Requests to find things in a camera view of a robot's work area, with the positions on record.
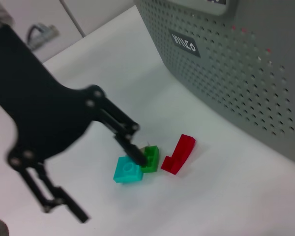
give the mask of table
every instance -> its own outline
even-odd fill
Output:
[[[91,216],[80,224],[64,206],[42,213],[8,167],[16,130],[0,108],[0,219],[11,236],[295,236],[295,164],[183,87],[163,65],[136,7],[45,66],[67,87],[101,86],[141,125],[134,143],[160,147],[160,163],[182,133],[197,144],[177,176],[159,169],[141,182],[116,184],[124,153],[108,129],[93,123],[47,162],[54,183]]]

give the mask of bolt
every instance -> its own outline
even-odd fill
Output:
[[[12,158],[10,159],[10,164],[11,164],[12,166],[18,167],[18,166],[20,166],[20,165],[22,164],[22,162],[21,162],[21,160],[20,160],[19,158],[12,157]]]
[[[50,206],[44,206],[44,212],[45,213],[49,213],[51,210],[51,207]]]
[[[101,97],[102,96],[102,93],[100,91],[95,91],[94,92],[94,96],[95,97]]]
[[[28,160],[32,160],[34,158],[34,153],[30,150],[26,150],[23,152],[23,157],[25,157]]]
[[[64,204],[64,200],[63,200],[62,198],[56,198],[56,199],[55,199],[55,203],[56,203],[57,205],[62,205],[62,204]]]
[[[138,129],[139,129],[139,126],[138,126],[137,124],[134,124],[134,125],[132,126],[132,129],[133,129],[133,130],[138,130]]]
[[[88,107],[94,107],[94,106],[95,106],[95,102],[92,101],[92,100],[87,100],[87,101],[85,102],[85,104],[86,104]]]
[[[131,140],[132,136],[130,134],[126,134],[125,138]]]

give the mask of plastic block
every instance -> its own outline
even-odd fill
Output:
[[[182,134],[172,157],[166,156],[161,169],[176,175],[189,157],[195,143],[193,137]]]
[[[142,180],[143,173],[140,166],[136,165],[128,156],[118,159],[117,167],[114,174],[116,183],[131,183]]]
[[[141,167],[143,173],[152,173],[157,171],[159,162],[159,149],[157,146],[146,147],[144,156],[147,158],[147,165]]]

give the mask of gray device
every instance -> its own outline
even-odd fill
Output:
[[[295,161],[295,0],[135,4],[164,64],[184,86]]]

